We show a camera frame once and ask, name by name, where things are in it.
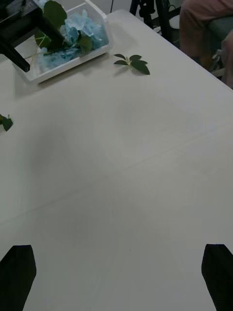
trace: small leaf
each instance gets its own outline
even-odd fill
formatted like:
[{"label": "small leaf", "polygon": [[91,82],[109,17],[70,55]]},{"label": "small leaf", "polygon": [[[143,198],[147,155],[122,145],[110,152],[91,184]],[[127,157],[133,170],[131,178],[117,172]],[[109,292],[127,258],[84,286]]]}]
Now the small leaf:
[{"label": "small leaf", "polygon": [[123,58],[123,59],[126,59],[126,58],[125,58],[125,56],[124,56],[124,55],[122,55],[122,54],[115,54],[114,56],[116,56],[116,57],[120,57],[120,58]]},{"label": "small leaf", "polygon": [[118,60],[117,62],[114,63],[114,65],[125,65],[125,66],[128,66],[128,64],[124,60]]},{"label": "small leaf", "polygon": [[12,127],[13,122],[11,119],[3,117],[2,125],[4,127],[4,130],[7,132]]},{"label": "small leaf", "polygon": [[35,41],[36,44],[40,47],[40,48],[46,48],[49,44],[50,44],[50,39],[48,36],[46,36],[42,31],[38,31],[35,34]]},{"label": "small leaf", "polygon": [[81,50],[84,54],[87,54],[89,52],[91,52],[91,50],[93,49],[93,41],[90,37],[88,37],[87,35],[83,35],[79,40],[78,43],[81,47]]},{"label": "small leaf", "polygon": [[140,63],[143,63],[143,64],[145,64],[145,65],[148,64],[148,62],[145,62],[144,60],[140,60]]},{"label": "small leaf", "polygon": [[67,14],[63,7],[56,1],[49,0],[44,6],[44,16],[54,25],[56,29],[59,29],[65,24]]},{"label": "small leaf", "polygon": [[147,75],[150,74],[147,66],[140,60],[131,62],[131,66],[143,74],[147,74]]},{"label": "small leaf", "polygon": [[140,56],[140,55],[132,55],[131,57],[130,57],[130,60],[139,60],[139,59],[141,59],[142,57]]}]

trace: clear plastic container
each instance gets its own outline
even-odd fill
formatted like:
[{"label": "clear plastic container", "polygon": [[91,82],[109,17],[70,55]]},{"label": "clear plastic container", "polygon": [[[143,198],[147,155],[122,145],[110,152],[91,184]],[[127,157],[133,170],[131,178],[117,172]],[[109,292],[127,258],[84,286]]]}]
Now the clear plastic container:
[{"label": "clear plastic container", "polygon": [[[47,79],[50,79],[51,77],[54,77],[57,74],[60,74],[80,64],[83,64],[109,51],[111,35],[110,35],[110,30],[109,30],[109,25],[108,25],[106,14],[102,12],[91,1],[85,0],[84,3],[76,6],[73,9],[68,10],[67,16],[71,16],[74,13],[82,14],[83,10],[87,11],[88,17],[91,18],[96,24],[103,26],[103,28],[105,29],[106,35],[107,35],[108,44],[102,46],[99,49],[96,49],[90,52],[87,55],[74,58],[65,64],[62,64],[54,69],[50,69],[47,71],[41,70],[39,63],[37,62],[38,55],[33,57],[33,62],[32,62],[31,69],[29,72],[24,72],[23,70],[21,70],[18,66],[16,66],[13,63],[13,66],[20,73],[20,75],[24,78],[24,80],[26,80],[28,83],[31,83],[31,84],[41,83]],[[24,58],[28,57],[28,55],[35,54],[36,51],[39,52],[39,49],[35,41],[33,40],[33,37],[30,38],[29,40],[26,40],[22,44],[20,44],[16,49]],[[27,61],[31,63],[32,58],[27,58]]]}]

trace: person's leg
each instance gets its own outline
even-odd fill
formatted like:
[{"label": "person's leg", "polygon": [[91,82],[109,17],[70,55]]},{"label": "person's leg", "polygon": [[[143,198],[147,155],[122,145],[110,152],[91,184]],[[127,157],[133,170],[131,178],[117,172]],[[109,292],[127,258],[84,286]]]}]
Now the person's leg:
[{"label": "person's leg", "polygon": [[190,57],[210,55],[206,23],[233,14],[233,0],[184,0],[180,14],[181,50]]},{"label": "person's leg", "polygon": [[225,65],[222,82],[229,87],[233,87],[233,31],[222,42],[222,60]]}]

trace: blue paper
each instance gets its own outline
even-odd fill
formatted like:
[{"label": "blue paper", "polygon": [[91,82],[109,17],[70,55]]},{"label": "blue paper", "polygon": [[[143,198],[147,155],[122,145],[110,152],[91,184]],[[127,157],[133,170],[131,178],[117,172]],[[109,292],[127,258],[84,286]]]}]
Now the blue paper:
[{"label": "blue paper", "polygon": [[70,60],[82,56],[82,51],[77,47],[79,37],[78,31],[82,35],[87,35],[93,40],[93,50],[99,49],[108,44],[105,29],[101,25],[97,25],[87,16],[86,10],[83,10],[82,15],[73,14],[65,20],[65,25],[61,26],[60,32],[64,36],[70,48],[64,49],[50,54],[40,54],[38,61],[40,66],[53,69]]}]

